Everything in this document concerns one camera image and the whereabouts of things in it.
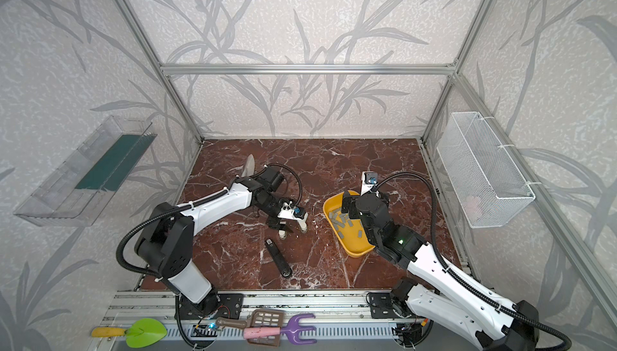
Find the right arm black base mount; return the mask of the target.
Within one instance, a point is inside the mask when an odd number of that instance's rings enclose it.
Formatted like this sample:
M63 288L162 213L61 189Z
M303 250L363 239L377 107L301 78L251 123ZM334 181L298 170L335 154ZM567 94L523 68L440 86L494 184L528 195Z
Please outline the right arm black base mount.
M417 316L407 305L407 296L418 283L404 277L395 287L385 293L367 293L366 304L373 319L415 319Z

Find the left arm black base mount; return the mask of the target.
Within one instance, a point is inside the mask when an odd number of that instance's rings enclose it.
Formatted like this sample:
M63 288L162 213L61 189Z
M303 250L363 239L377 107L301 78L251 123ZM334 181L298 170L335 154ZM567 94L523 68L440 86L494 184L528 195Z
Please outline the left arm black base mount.
M198 320L211 318L239 319L243 307L244 295L241 293L210 294L202 303L192 303L185 296L178 296L175 307L176 319Z

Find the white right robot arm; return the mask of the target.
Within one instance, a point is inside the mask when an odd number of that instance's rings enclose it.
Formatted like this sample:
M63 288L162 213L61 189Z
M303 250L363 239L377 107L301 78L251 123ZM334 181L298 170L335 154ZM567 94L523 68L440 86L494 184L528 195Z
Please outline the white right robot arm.
M361 221L374 250L390 263L425 280L397 284L392 296L401 314L426 317L453 331L480 350L533 350L539 330L538 311L526 301L504 298L443 258L422 235L396 224L380 194L342 195L342 214Z

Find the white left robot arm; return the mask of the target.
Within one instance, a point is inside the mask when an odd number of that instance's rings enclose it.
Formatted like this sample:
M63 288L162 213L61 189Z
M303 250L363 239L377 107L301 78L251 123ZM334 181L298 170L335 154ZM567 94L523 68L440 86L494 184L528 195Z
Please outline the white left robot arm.
M193 261L194 237L220 219L251 206L268 216L267 222L283 233L290 231L288 221L306 228L306 211L290 198L275 195L283 175L249 175L235 179L229 187L212 195L178 206L160 204L154 214L128 235L138 235L134 251L148 268L142 270L202 310L214 309L219 296Z

